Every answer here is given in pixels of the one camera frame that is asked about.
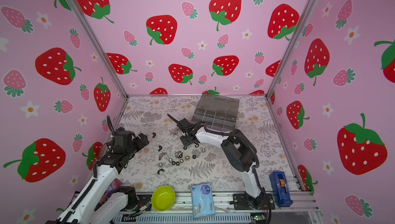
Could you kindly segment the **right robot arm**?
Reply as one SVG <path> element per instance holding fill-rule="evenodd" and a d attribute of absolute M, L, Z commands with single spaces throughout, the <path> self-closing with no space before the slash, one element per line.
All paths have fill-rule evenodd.
<path fill-rule="evenodd" d="M 216 131 L 208 128 L 207 122 L 191 124 L 188 120 L 171 118 L 182 132 L 180 140 L 184 149 L 195 144 L 210 144 L 223 150 L 229 163 L 239 171 L 245 185 L 245 193 L 254 199 L 265 195 L 256 169 L 259 167 L 257 150 L 247 137 L 238 129 L 231 132 Z"/>

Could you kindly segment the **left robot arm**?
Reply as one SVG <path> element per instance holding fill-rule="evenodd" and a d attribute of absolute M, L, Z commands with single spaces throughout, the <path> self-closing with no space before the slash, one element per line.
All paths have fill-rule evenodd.
<path fill-rule="evenodd" d="M 149 144 L 143 133 L 135 135 L 119 128 L 112 132 L 109 150 L 94 163 L 93 176 L 77 198 L 48 224 L 109 224 L 121 210 L 140 214 L 139 198 L 134 187 L 118 187 L 100 207 L 102 196 L 135 154 Z"/>

